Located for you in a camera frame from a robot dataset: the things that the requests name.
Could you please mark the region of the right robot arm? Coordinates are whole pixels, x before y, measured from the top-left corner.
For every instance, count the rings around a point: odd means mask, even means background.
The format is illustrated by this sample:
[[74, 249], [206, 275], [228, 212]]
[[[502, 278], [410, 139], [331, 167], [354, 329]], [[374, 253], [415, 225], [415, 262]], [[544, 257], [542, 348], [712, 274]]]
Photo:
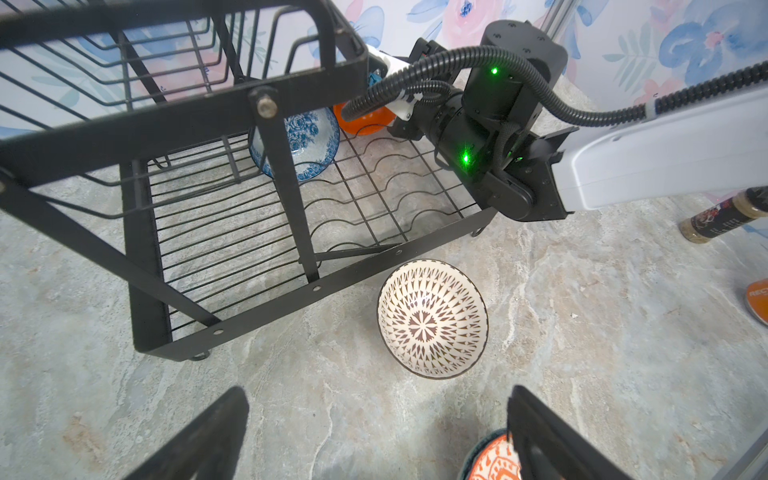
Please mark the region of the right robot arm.
[[428, 139], [481, 209], [515, 221], [767, 183], [765, 63], [589, 112], [555, 93], [566, 50], [527, 22], [492, 22], [477, 46], [370, 60], [383, 76], [344, 118], [389, 109], [393, 135]]

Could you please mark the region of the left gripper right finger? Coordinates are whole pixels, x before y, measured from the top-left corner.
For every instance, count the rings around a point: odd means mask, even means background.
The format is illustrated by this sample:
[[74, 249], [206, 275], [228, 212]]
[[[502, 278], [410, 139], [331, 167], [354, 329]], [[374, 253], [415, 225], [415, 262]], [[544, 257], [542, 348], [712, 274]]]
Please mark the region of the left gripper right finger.
[[508, 399], [506, 433], [523, 479], [629, 477], [522, 385]]

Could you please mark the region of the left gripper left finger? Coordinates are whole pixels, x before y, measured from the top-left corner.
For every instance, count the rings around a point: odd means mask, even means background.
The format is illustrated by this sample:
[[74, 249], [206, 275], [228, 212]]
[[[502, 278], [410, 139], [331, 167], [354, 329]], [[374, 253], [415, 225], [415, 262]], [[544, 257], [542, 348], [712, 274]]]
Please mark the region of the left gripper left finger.
[[232, 479], [243, 445], [249, 403], [233, 386], [198, 415], [130, 479]]

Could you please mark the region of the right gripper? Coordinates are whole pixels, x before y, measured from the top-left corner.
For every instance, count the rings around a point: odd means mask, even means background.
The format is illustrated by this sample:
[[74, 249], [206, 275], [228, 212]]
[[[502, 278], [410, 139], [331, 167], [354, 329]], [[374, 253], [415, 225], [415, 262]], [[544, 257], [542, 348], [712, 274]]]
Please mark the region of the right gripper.
[[522, 145], [543, 108], [555, 116], [569, 107], [554, 93], [554, 85], [568, 62], [566, 49], [528, 22], [498, 20], [489, 23], [481, 43], [424, 56], [390, 72], [365, 94], [367, 114], [400, 98], [426, 96], [425, 123], [413, 113], [415, 127], [427, 133], [438, 125], [431, 107], [446, 107], [457, 93], [442, 79], [468, 69], [460, 94], [461, 111], [470, 130], [478, 127], [493, 150], [490, 168], [499, 179], [510, 180], [508, 167], [525, 158]]

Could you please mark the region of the orange bowl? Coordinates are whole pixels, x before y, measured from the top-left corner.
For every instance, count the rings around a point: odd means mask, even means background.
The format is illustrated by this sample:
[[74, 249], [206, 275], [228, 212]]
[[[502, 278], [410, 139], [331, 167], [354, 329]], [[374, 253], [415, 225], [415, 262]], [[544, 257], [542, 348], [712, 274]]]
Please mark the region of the orange bowl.
[[389, 126], [396, 115], [386, 107], [382, 107], [370, 114], [362, 116], [352, 121], [346, 121], [342, 118], [342, 109], [344, 104], [338, 104], [333, 107], [333, 113], [338, 122], [339, 128], [348, 136], [367, 136], [377, 133]]

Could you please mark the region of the blue floral bowl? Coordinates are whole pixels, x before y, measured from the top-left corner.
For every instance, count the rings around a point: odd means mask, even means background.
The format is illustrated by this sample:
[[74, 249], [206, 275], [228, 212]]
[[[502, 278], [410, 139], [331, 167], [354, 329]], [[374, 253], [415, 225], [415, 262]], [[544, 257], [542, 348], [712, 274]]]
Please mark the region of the blue floral bowl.
[[330, 108], [289, 116], [286, 135], [300, 183], [311, 180], [333, 162], [340, 144], [340, 128]]

